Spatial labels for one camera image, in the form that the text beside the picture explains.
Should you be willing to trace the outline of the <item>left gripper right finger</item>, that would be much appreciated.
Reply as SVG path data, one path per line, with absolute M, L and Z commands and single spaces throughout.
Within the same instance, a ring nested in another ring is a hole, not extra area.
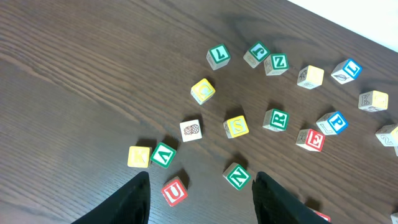
M 329 224 L 265 172 L 252 183 L 258 224 Z

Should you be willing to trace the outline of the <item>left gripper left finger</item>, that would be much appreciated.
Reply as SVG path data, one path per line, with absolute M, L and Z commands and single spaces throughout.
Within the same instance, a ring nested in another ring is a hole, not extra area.
M 148 224 L 149 173 L 142 171 L 73 224 Z

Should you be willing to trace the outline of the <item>red A block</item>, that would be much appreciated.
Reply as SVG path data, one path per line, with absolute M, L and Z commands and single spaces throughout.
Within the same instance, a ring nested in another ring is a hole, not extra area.
M 313 211 L 314 213 L 316 213 L 318 216 L 322 217 L 323 219 L 325 219 L 328 222 L 331 222 L 331 218 L 328 215 L 325 215 L 321 212 L 318 212 L 316 210 Z

